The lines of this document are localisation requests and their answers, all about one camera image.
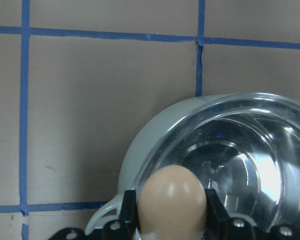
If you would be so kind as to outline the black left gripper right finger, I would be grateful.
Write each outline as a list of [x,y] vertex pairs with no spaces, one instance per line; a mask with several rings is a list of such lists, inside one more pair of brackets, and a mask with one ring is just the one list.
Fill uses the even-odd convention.
[[211,240],[225,240],[229,215],[225,210],[217,192],[205,189],[207,199],[206,231]]

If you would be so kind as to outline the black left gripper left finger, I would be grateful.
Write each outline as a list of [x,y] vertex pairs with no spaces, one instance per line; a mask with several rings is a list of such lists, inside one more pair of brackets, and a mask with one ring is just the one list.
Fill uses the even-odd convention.
[[130,239],[134,240],[136,231],[140,226],[135,190],[126,190],[124,192],[118,219],[124,223],[125,228],[129,232]]

